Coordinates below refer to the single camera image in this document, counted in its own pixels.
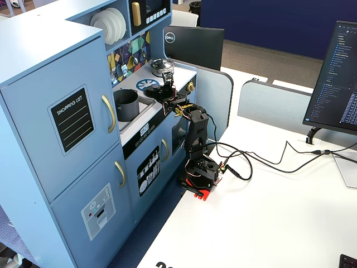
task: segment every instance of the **metal bowl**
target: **metal bowl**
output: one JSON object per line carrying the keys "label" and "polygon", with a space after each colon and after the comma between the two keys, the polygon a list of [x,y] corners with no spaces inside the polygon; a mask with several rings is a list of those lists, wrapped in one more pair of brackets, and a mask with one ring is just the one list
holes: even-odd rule
{"label": "metal bowl", "polygon": [[152,74],[157,77],[162,77],[162,74],[167,73],[168,71],[173,72],[174,69],[173,61],[168,59],[152,60],[150,61],[150,66]]}

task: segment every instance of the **colorful tile backsplash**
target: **colorful tile backsplash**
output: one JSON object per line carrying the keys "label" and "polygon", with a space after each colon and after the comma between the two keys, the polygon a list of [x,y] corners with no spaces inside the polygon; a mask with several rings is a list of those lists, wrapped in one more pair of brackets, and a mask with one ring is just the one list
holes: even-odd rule
{"label": "colorful tile backsplash", "polygon": [[[145,52],[146,58],[143,57],[142,51]],[[139,64],[135,66],[133,64],[132,54],[139,60]],[[126,43],[124,46],[118,48],[113,53],[108,55],[108,66],[111,72],[115,72],[118,78],[118,82],[125,80],[132,73],[139,70],[141,66],[147,63],[151,58],[150,51],[150,34],[149,31],[143,33],[138,36],[131,43]],[[122,65],[126,64],[128,67],[128,74],[126,76],[123,75]]]}

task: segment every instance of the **monitor screen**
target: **monitor screen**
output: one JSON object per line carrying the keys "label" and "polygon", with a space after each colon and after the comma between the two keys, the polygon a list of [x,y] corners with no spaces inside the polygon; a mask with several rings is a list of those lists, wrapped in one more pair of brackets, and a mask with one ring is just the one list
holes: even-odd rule
{"label": "monitor screen", "polygon": [[357,135],[357,23],[337,22],[303,124]]}
{"label": "monitor screen", "polygon": [[167,26],[165,54],[168,58],[220,70],[224,29]]}

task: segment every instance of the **robotic arm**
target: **robotic arm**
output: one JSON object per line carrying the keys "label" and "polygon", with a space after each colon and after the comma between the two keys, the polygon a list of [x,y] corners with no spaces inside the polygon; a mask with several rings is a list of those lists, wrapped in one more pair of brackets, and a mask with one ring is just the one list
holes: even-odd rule
{"label": "robotic arm", "polygon": [[145,94],[162,104],[164,114],[174,111],[190,122],[184,143],[189,158],[185,166],[187,178],[181,184],[194,192],[196,197],[206,200],[218,179],[221,167],[221,163],[218,165],[205,155],[209,117],[203,107],[190,103],[187,95],[182,97],[177,94],[172,72],[163,73],[162,77],[164,85],[148,87]]}

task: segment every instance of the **trash bin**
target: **trash bin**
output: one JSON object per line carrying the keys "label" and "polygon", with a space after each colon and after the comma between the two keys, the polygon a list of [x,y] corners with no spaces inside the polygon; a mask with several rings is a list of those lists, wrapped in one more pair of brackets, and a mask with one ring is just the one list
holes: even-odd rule
{"label": "trash bin", "polygon": [[201,1],[194,1],[190,3],[191,13],[199,15],[199,19],[197,20],[197,26],[200,26],[201,23]]}

